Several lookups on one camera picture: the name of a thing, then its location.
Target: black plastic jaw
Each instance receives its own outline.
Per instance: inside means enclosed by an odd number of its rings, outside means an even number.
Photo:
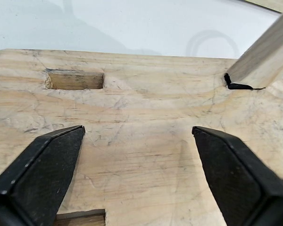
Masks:
[[[37,137],[0,175],[0,226],[50,226],[66,194],[83,126]]]
[[[283,226],[283,181],[237,137],[193,127],[209,188],[228,226]]]

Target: white table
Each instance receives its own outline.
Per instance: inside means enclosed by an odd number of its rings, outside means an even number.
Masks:
[[[279,15],[238,0],[0,0],[0,49],[238,58]]]

